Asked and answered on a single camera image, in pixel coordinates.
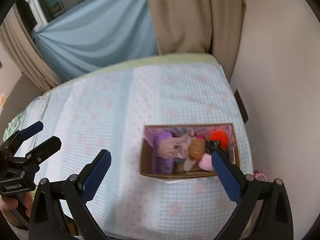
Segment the person's left hand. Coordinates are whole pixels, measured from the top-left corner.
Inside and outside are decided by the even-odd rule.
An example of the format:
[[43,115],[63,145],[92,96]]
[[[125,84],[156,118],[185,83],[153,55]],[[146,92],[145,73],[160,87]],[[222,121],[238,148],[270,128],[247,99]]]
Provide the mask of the person's left hand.
[[[33,198],[29,192],[26,192],[24,195],[23,205],[25,208],[25,214],[30,217],[31,210],[33,206]],[[1,212],[5,219],[12,225],[22,228],[24,225],[21,221],[13,214],[12,210],[18,207],[18,200],[1,196]]]

